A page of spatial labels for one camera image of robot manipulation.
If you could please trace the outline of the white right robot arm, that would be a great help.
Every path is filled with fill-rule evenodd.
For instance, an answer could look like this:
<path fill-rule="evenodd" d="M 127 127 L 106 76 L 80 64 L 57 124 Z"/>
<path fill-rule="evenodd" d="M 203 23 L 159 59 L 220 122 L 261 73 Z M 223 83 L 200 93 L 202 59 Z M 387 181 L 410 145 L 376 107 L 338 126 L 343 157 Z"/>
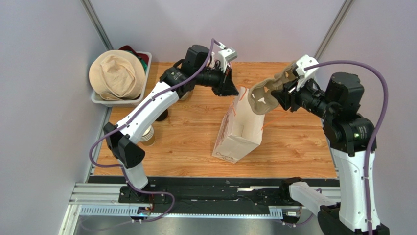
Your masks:
<path fill-rule="evenodd" d="M 327 198 L 308 183 L 294 177 L 282 181 L 281 194 L 287 203 L 299 203 L 317 217 L 326 235 L 387 235 L 389 228 L 378 218 L 371 182 L 376 142 L 373 123 L 360 115 L 364 93 L 357 75 L 337 72 L 322 91 L 310 79 L 297 88 L 288 82 L 272 96 L 283 109 L 303 108 L 320 117 L 329 150 L 338 168 L 340 201 Z"/>

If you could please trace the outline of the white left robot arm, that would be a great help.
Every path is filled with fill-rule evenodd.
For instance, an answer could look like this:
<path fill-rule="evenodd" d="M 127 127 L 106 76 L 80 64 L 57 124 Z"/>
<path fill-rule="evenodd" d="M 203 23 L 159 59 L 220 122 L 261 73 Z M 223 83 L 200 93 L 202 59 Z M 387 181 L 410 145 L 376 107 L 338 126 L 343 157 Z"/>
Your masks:
<path fill-rule="evenodd" d="M 131 189 L 141 192 L 148 184 L 142 165 L 145 151 L 137 143 L 158 119 L 167 116 L 168 108 L 195 86 L 210 87 L 216 96 L 239 94 L 232 81 L 230 62 L 237 58 L 231 47 L 218 43 L 217 59 L 212 49 L 201 45 L 188 48 L 185 58 L 165 70 L 148 97 L 117 124 L 107 123 L 105 139 L 113 156 L 122 166 Z"/>

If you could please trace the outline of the white paper takeout bag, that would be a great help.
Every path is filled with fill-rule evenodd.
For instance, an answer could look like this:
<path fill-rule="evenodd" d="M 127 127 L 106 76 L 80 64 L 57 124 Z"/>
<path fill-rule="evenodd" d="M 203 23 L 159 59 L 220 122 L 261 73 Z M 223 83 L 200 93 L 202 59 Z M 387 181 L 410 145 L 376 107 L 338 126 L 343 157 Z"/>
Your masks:
<path fill-rule="evenodd" d="M 265 115 L 255 114 L 248 103 L 249 89 L 240 86 L 222 119 L 212 156 L 237 163 L 261 145 Z"/>

